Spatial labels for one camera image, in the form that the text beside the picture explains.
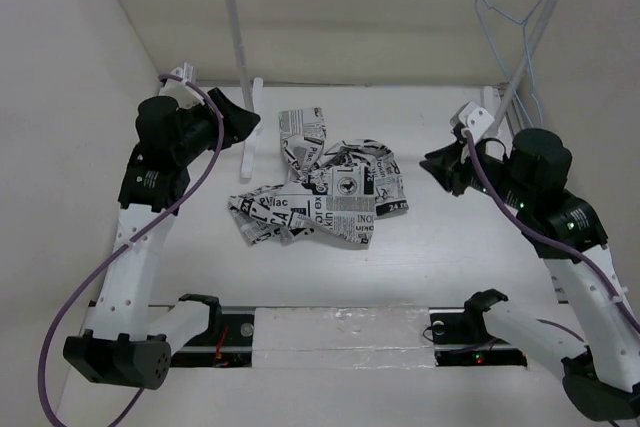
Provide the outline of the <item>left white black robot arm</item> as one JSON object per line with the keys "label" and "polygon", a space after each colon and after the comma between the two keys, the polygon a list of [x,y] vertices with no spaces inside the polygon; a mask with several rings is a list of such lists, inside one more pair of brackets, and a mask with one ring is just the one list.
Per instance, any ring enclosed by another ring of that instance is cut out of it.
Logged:
{"label": "left white black robot arm", "polygon": [[158,95],[138,106],[138,142],[127,163],[118,203],[115,259],[79,336],[66,339],[64,358],[88,381],[156,390],[172,357],[190,341],[212,343],[224,331],[217,297],[185,294],[156,320],[150,297],[161,251],[190,184],[188,167],[245,140],[258,114],[219,89],[189,108]]}

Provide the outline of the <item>newspaper print trousers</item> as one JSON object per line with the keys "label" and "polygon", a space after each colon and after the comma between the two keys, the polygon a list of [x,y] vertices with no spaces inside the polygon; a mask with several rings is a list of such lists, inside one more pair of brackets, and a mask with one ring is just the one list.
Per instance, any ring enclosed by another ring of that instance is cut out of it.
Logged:
{"label": "newspaper print trousers", "polygon": [[373,139],[327,147],[319,107],[281,111],[278,121],[286,182],[231,196],[227,204],[249,244],[278,237],[288,245],[321,232],[367,245],[377,219],[409,209],[389,147]]}

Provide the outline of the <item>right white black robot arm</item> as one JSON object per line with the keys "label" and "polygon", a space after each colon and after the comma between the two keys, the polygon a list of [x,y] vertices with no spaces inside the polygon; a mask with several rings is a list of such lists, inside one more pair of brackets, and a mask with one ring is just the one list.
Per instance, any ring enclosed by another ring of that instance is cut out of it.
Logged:
{"label": "right white black robot arm", "polygon": [[613,266],[594,208],[565,185],[572,154],[541,128],[517,133],[501,159],[466,128],[427,153],[421,167],[454,196],[473,188],[495,202],[543,261],[584,338],[520,310],[496,289],[474,293],[460,314],[468,345],[503,341],[543,365],[593,422],[639,419],[639,321]]}

